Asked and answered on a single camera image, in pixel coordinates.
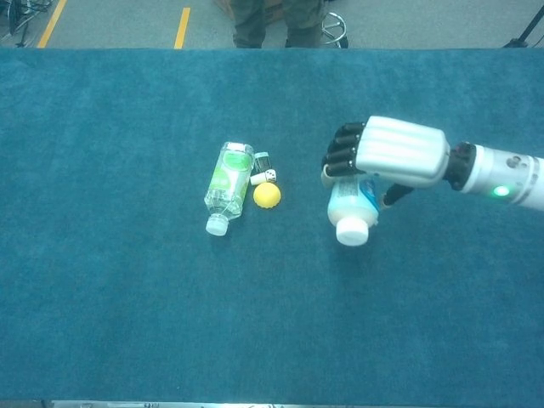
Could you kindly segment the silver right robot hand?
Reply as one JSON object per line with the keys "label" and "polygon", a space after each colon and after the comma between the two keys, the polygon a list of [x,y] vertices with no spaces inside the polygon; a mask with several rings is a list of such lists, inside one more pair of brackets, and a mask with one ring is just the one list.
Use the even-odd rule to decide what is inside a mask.
{"label": "silver right robot hand", "polygon": [[334,134],[320,164],[321,183],[331,188],[348,176],[370,176],[392,183],[380,206],[391,207],[413,190],[443,179],[451,146],[444,131],[385,116],[348,122]]}

